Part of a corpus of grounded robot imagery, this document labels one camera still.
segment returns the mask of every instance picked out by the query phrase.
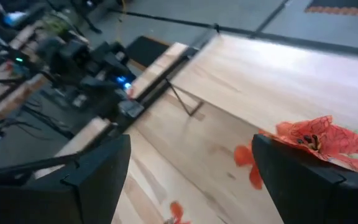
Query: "wood grain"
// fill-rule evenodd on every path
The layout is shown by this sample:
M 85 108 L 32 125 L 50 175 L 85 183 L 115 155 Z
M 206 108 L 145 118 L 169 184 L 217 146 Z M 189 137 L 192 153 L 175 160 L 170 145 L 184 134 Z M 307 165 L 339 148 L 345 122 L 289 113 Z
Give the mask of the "wood grain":
M 327 114 L 358 130 L 358 58 L 217 35 L 173 84 L 270 132 Z
M 163 158 L 135 127 L 128 130 L 127 134 L 131 136 L 132 157 L 121 196 L 125 194 L 130 203 L 126 206 L 130 206 L 129 210 L 135 212 L 132 215 L 142 220 L 137 223 L 162 224 L 171 218 L 170 203 L 177 200 L 185 209 L 184 220 L 192 223 L 223 224 L 208 205 L 203 193 Z M 144 166 L 139 167 L 135 160 Z M 161 202 L 155 194 L 154 184 L 150 184 L 148 177 L 144 175 L 145 172 L 141 171 L 144 168 L 164 189 L 166 196 Z M 129 214 L 123 211 L 120 202 L 116 211 L 123 223 L 127 223 L 124 220 L 129 219 Z
M 149 66 L 141 76 L 132 83 L 134 89 L 133 98 L 138 97 L 156 78 L 158 78 L 187 48 L 183 44 L 176 43 Z
M 200 113 L 201 121 L 189 118 L 161 98 L 135 126 L 224 223 L 282 223 L 269 193 L 252 188 L 250 167 L 238 168 L 233 160 L 235 146 L 247 144 L 257 128 L 210 105 Z
M 47 78 L 42 74 L 38 74 L 0 101 L 0 119 L 5 118 L 10 112 L 22 105 L 31 94 L 39 90 L 47 82 Z
M 107 119 L 93 118 L 73 139 L 71 139 L 56 156 L 65 156 L 82 151 L 109 125 Z

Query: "concrete floor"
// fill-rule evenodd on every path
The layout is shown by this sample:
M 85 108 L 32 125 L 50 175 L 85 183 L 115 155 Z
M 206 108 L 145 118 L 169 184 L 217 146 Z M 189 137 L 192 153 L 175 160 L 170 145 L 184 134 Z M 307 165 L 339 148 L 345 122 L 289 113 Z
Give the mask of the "concrete floor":
M 131 12 L 155 16 L 209 24 L 217 22 L 222 26 L 255 30 L 280 3 L 281 0 L 133 0 L 127 3 L 127 9 Z M 308 3 L 309 0 L 290 2 L 265 32 L 358 47 L 358 17 L 305 14 L 303 10 Z M 111 42 L 118 38 L 118 17 L 119 14 L 104 15 L 101 11 L 96 11 L 91 15 L 92 20 L 103 30 L 103 33 L 99 35 L 84 29 L 85 36 L 89 38 L 93 46 L 102 41 Z M 119 36 L 124 45 L 131 43 L 140 35 L 148 35 L 166 42 L 190 44 L 203 31 L 199 27 L 134 16 L 123 18 L 120 27 Z M 72 122 L 75 119 L 73 117 L 76 117 L 72 113 L 56 108 L 46 100 L 43 102 L 46 114 L 66 122 L 68 120 Z M 11 128 L 7 137 L 0 142 L 1 167 L 53 156 L 67 142 L 66 139 L 30 116 L 24 115 L 24 118 L 42 128 L 43 135 L 53 140 L 39 141 L 21 130 Z

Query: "wooden tabletop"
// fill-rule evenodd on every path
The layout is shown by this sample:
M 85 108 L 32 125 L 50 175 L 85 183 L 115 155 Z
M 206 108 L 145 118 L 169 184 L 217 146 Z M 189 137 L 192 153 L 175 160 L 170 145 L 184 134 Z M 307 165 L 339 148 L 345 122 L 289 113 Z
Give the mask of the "wooden tabletop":
M 358 58 L 217 35 L 173 84 L 266 131 L 331 114 L 358 130 Z
M 187 48 L 174 44 L 132 84 L 138 96 Z M 197 101 L 178 92 L 184 104 Z M 107 127 L 95 118 L 56 156 L 84 149 Z M 257 132 L 253 126 L 205 105 L 189 118 L 168 90 L 130 127 L 131 159 L 112 223 L 163 223 L 179 201 L 192 223 L 282 223 L 266 189 L 254 190 L 249 169 L 236 167 L 232 151 Z M 41 170 L 37 177 L 58 169 Z

